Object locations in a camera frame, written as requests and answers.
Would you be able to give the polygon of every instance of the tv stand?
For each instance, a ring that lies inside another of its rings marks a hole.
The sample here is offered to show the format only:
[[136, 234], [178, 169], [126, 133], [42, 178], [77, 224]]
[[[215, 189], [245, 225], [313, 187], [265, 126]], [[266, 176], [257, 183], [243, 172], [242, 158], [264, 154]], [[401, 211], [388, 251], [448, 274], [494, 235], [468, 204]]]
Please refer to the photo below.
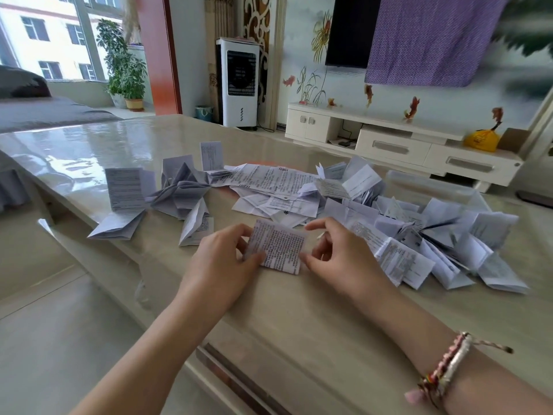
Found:
[[[339, 139], [344, 121], [361, 125], [355, 148], [329, 142]], [[370, 108], [290, 103], [285, 137], [296, 144], [344, 156], [359, 155], [408, 173], [465, 176], [474, 179], [474, 188], [480, 192], [486, 192], [491, 184], [508, 186], [522, 159], [505, 150], [487, 153], [465, 147], [462, 140], [469, 132], [416, 117], [407, 121], [401, 115], [383, 116]]]

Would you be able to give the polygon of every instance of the hand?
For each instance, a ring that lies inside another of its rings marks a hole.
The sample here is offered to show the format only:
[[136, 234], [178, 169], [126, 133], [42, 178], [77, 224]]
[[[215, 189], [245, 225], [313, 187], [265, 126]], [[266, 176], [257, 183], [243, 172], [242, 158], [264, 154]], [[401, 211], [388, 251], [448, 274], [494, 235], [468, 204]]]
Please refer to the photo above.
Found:
[[236, 250], [244, 254], [247, 247], [242, 236], [251, 234], [251, 227], [237, 224], [204, 237], [190, 260], [177, 299], [199, 300], [199, 307], [209, 307], [215, 317], [222, 317], [265, 260], [265, 252], [244, 262], [237, 257]]
[[369, 246], [334, 218], [321, 218], [305, 230], [326, 229], [311, 255], [301, 253], [308, 269], [359, 306], [383, 293], [397, 291], [384, 274]]

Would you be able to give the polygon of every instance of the bed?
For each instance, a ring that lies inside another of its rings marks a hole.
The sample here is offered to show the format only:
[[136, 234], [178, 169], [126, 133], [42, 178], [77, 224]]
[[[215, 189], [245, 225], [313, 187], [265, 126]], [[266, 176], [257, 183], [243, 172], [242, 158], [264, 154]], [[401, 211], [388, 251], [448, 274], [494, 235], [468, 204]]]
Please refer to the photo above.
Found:
[[[121, 120], [65, 97], [52, 97], [43, 77], [0, 66], [0, 137], [4, 133]], [[0, 156], [0, 212], [29, 200], [17, 173]]]

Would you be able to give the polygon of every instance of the left hand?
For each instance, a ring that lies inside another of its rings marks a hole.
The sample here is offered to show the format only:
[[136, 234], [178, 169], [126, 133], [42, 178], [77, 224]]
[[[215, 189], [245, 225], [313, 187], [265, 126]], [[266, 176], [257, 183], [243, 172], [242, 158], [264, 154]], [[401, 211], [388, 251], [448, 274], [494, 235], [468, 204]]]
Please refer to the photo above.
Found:
[[209, 307], [222, 317], [265, 260], [265, 252], [246, 261], [237, 257], [236, 250], [244, 254], [247, 247], [242, 236], [251, 234], [251, 227], [237, 224], [204, 237], [190, 260], [176, 299], [199, 300], [200, 307]]

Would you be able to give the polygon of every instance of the wall mural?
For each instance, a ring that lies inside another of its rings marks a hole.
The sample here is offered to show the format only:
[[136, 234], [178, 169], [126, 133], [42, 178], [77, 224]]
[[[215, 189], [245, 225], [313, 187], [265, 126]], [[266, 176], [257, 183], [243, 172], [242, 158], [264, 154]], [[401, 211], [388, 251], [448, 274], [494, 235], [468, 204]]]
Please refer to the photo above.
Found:
[[287, 0], [279, 123], [289, 102], [305, 102], [431, 120], [467, 134], [487, 128], [489, 111], [502, 107], [503, 129], [525, 129], [553, 84], [553, 0], [511, 0], [473, 82], [461, 88], [365, 84], [364, 69], [326, 66], [334, 1]]
[[269, 25], [270, 25], [270, 0], [244, 0], [244, 23], [242, 37], [255, 41], [261, 46], [260, 75], [259, 75], [259, 100], [265, 103], [267, 94], [267, 69], [269, 61]]

